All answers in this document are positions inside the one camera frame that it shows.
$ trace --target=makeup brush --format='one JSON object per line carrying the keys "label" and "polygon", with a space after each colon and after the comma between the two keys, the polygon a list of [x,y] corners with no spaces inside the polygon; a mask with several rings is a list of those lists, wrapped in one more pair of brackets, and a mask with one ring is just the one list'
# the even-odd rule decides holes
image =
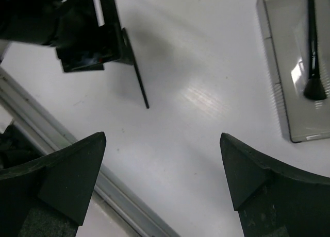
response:
{"label": "makeup brush", "polygon": [[314,0],[308,0],[308,26],[309,76],[304,95],[307,99],[324,100],[327,97],[320,77]]}

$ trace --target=thin black rod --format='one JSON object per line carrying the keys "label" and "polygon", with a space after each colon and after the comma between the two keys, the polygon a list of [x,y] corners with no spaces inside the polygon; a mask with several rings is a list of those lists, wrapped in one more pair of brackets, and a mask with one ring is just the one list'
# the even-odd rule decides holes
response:
{"label": "thin black rod", "polygon": [[140,88],[141,88],[141,92],[142,92],[142,95],[143,95],[145,106],[146,106],[147,109],[149,109],[150,106],[149,106],[148,98],[147,98],[145,90],[144,90],[140,70],[139,70],[138,64],[136,62],[134,51],[132,49],[127,31],[126,31],[125,28],[123,28],[123,37],[124,37],[124,40],[126,41],[126,45],[127,45],[128,50],[130,50],[130,52],[131,52],[131,58],[132,58],[133,63],[134,63],[134,69],[135,69],[135,72],[136,72],[136,76],[138,77],[138,80],[139,80],[139,85],[140,85]]}
{"label": "thin black rod", "polygon": [[309,79],[320,78],[315,0],[308,0]]}

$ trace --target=brush handle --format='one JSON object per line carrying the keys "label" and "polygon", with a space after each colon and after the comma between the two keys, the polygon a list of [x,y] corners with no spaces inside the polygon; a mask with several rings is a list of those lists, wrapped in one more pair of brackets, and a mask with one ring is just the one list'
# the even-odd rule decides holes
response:
{"label": "brush handle", "polygon": [[315,0],[308,0],[308,52],[309,79],[319,79],[318,33],[315,15]]}

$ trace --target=black bracket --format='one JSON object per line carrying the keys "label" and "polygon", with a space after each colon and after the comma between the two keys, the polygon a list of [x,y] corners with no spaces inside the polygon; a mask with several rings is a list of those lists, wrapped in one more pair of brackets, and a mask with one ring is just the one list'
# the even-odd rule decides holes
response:
{"label": "black bracket", "polygon": [[[31,150],[26,140],[18,140],[21,136],[11,129],[0,136],[0,143],[13,137],[15,143],[8,148],[18,145],[22,151]],[[13,162],[8,164],[12,166],[0,169],[0,236],[76,236],[105,147],[105,135],[99,132],[40,158],[30,154],[11,157]]]}
{"label": "black bracket", "polygon": [[82,40],[77,46],[57,48],[57,56],[61,59],[63,70],[69,72],[104,70],[106,62],[118,62],[134,66],[144,103],[149,103],[143,86],[141,74],[135,59],[134,51],[125,28],[121,27],[116,7],[116,0],[100,0],[104,25],[98,26],[93,0],[79,0],[76,7],[84,11],[88,8],[90,33],[94,33],[93,41]]}
{"label": "black bracket", "polygon": [[229,134],[221,135],[220,146],[245,237],[330,236],[330,178],[280,162]]}

